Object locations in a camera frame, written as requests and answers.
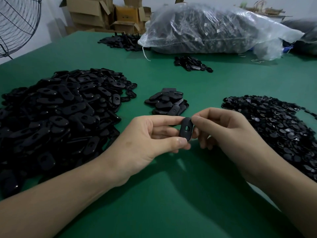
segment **wall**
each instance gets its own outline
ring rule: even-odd
[[[216,3],[220,5],[232,6],[240,5],[246,1],[251,7],[258,0],[185,0],[186,2],[202,2]],[[285,15],[292,15],[294,18],[303,18],[317,16],[317,0],[266,0],[267,7],[276,9],[283,8]],[[49,44],[66,35],[64,26],[71,26],[67,8],[59,8],[61,0],[42,0],[42,16],[39,27],[30,41],[19,51],[12,54],[12,58],[28,53],[34,49]],[[124,5],[123,0],[113,0],[116,5]],[[171,5],[175,0],[143,0],[143,5],[151,7],[152,11],[156,11],[163,5]],[[0,64],[9,61],[9,58],[0,58]]]

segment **person's left hand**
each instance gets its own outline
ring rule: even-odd
[[[111,171],[111,178],[122,185],[130,176],[140,172],[152,160],[163,153],[177,153],[178,149],[190,149],[185,138],[178,137],[181,116],[140,116],[134,118],[116,141],[96,160]]]

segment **transparent plastic bag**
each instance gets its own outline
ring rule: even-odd
[[[281,57],[281,39],[295,42],[304,34],[238,7],[201,3],[164,6],[146,26],[138,43],[160,53],[243,53],[254,47],[265,60]]]
[[[282,24],[305,33],[294,43],[294,51],[317,55],[317,17],[286,20]]]

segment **small pile of black parts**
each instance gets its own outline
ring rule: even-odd
[[[183,57],[175,57],[174,61],[175,66],[182,66],[187,71],[197,70],[197,71],[207,71],[212,73],[212,68],[207,67],[207,65],[203,64],[198,59],[191,56],[183,56]]]
[[[317,114],[267,96],[228,97],[221,107],[242,113],[275,152],[317,182],[315,132],[296,117],[296,112],[302,109],[316,120]]]
[[[122,33],[120,36],[114,33],[114,36],[105,37],[99,40],[98,43],[106,44],[109,47],[124,48],[127,51],[142,51],[142,46],[138,44],[139,39],[139,34],[132,35]]]
[[[29,88],[3,94],[0,109],[0,187],[18,193],[26,178],[43,180],[94,159],[120,132],[116,115],[137,87],[106,68],[55,72]]]
[[[183,94],[176,91],[176,88],[163,88],[161,92],[154,94],[144,102],[155,106],[155,109],[152,110],[153,115],[179,116],[189,107],[187,100],[183,99]]]

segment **metal fan grille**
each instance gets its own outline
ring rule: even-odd
[[[0,0],[0,58],[23,47],[34,35],[42,0]]]

